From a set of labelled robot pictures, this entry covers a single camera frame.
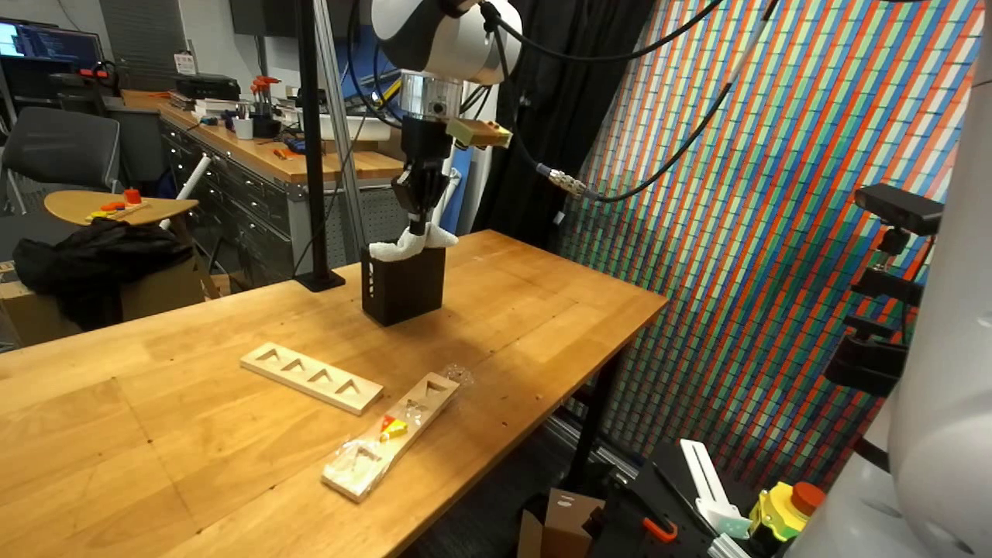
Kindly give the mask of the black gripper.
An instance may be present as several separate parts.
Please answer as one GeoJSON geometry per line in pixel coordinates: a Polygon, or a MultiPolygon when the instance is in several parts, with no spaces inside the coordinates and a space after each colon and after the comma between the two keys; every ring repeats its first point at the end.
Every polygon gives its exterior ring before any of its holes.
{"type": "Polygon", "coordinates": [[[408,210],[408,232],[425,235],[427,210],[445,191],[442,163],[452,136],[442,120],[403,119],[403,171],[394,177],[396,203],[408,210]]]}

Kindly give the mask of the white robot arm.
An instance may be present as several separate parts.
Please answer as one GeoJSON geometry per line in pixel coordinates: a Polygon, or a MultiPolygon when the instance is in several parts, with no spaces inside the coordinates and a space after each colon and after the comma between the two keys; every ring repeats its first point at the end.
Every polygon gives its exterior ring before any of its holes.
{"type": "MultiPolygon", "coordinates": [[[[407,229],[371,249],[403,265],[449,249],[445,183],[455,87],[498,85],[531,47],[509,0],[371,0],[371,32],[407,76],[407,229]]],[[[992,40],[978,43],[936,255],[897,392],[871,435],[886,459],[843,465],[800,558],[992,558],[992,40]]]]}

